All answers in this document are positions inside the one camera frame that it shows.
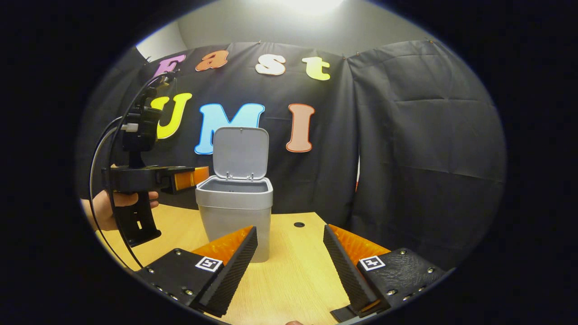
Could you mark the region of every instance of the orange letter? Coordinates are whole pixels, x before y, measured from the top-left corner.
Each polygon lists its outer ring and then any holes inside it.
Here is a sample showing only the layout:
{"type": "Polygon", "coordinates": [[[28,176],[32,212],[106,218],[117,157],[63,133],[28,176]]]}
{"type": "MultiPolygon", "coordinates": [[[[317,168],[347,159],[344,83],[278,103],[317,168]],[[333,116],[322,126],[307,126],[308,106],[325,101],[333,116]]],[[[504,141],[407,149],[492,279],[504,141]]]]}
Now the orange letter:
{"type": "Polygon", "coordinates": [[[309,142],[309,124],[315,109],[308,105],[291,104],[289,110],[293,113],[293,126],[286,148],[291,152],[308,152],[313,147],[309,142]]]}
{"type": "Polygon", "coordinates": [[[227,63],[225,60],[229,51],[221,50],[209,53],[203,57],[203,61],[197,65],[195,70],[205,71],[207,69],[220,68],[227,63]]]}

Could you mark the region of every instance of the white cable connector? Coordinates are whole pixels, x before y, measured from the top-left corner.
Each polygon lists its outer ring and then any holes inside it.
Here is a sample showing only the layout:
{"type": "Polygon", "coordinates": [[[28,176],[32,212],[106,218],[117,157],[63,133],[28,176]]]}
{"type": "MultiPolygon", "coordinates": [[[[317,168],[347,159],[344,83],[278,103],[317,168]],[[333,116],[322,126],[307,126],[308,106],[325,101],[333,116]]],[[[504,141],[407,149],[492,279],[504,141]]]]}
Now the white cable connector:
{"type": "Polygon", "coordinates": [[[126,132],[137,132],[139,125],[136,123],[127,123],[121,126],[120,129],[126,132]]]}

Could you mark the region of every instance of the foam letter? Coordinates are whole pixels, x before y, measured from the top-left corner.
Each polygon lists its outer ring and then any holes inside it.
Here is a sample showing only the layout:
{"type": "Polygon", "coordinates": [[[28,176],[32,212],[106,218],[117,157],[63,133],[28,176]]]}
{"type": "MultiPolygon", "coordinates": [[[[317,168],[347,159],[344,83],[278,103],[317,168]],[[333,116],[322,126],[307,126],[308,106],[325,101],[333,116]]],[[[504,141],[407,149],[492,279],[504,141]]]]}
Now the foam letter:
{"type": "Polygon", "coordinates": [[[175,67],[177,66],[177,62],[183,62],[184,58],[186,56],[183,54],[181,56],[178,57],[173,57],[173,58],[168,58],[166,60],[162,60],[159,64],[158,64],[158,69],[157,71],[154,73],[153,77],[156,77],[158,75],[160,75],[163,72],[170,72],[173,71],[175,69],[175,67]]]}
{"type": "Polygon", "coordinates": [[[291,152],[308,152],[313,147],[309,142],[309,124],[315,109],[309,105],[291,104],[289,110],[293,113],[293,126],[286,148],[291,152]]]}
{"type": "Polygon", "coordinates": [[[301,61],[307,63],[305,72],[308,76],[317,80],[329,80],[331,77],[328,73],[323,73],[323,68],[329,68],[329,62],[323,62],[320,57],[310,57],[301,59],[301,61]]]}
{"type": "Polygon", "coordinates": [[[203,61],[197,64],[195,70],[205,71],[207,69],[220,68],[227,63],[225,60],[227,55],[229,55],[229,52],[225,50],[209,53],[203,57],[203,61]]]}
{"type": "Polygon", "coordinates": [[[225,110],[219,104],[201,106],[203,124],[199,144],[195,147],[197,154],[213,154],[213,134],[220,127],[259,127],[259,117],[265,111],[260,104],[245,104],[229,122],[225,110]]]}
{"type": "Polygon", "coordinates": [[[259,63],[255,66],[257,72],[264,75],[279,76],[285,73],[285,58],[275,54],[263,54],[259,57],[259,63]]]}
{"type": "MultiPolygon", "coordinates": [[[[179,129],[180,122],[183,119],[184,106],[192,95],[190,93],[182,93],[173,97],[175,101],[175,108],[173,109],[173,115],[171,116],[171,121],[165,126],[161,126],[159,122],[157,125],[157,138],[166,139],[169,136],[175,134],[179,129]]],[[[169,101],[168,97],[159,97],[153,99],[150,102],[150,106],[154,109],[162,110],[165,104],[169,101]]]]}

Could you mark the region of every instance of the pink letter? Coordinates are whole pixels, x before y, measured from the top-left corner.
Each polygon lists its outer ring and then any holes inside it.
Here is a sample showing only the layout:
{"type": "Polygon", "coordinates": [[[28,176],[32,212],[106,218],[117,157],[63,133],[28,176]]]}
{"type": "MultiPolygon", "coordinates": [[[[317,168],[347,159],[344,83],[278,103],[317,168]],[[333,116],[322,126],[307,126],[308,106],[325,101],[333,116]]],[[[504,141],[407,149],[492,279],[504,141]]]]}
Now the pink letter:
{"type": "Polygon", "coordinates": [[[170,72],[173,71],[175,69],[175,67],[177,66],[177,62],[183,62],[185,58],[185,55],[180,55],[178,57],[173,57],[173,58],[168,58],[166,60],[162,60],[159,64],[158,64],[158,70],[155,72],[154,77],[160,75],[163,72],[170,72]]]}

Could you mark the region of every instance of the open lid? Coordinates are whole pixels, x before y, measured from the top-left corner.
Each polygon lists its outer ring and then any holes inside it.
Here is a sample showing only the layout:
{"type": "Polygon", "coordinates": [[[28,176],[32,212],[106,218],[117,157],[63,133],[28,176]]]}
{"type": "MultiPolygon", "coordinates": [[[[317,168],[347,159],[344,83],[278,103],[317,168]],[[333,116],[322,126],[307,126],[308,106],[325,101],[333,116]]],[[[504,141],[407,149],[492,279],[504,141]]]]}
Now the open lid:
{"type": "Polygon", "coordinates": [[[261,179],[267,173],[269,134],[262,128],[221,127],[213,135],[213,169],[224,179],[261,179]]]}

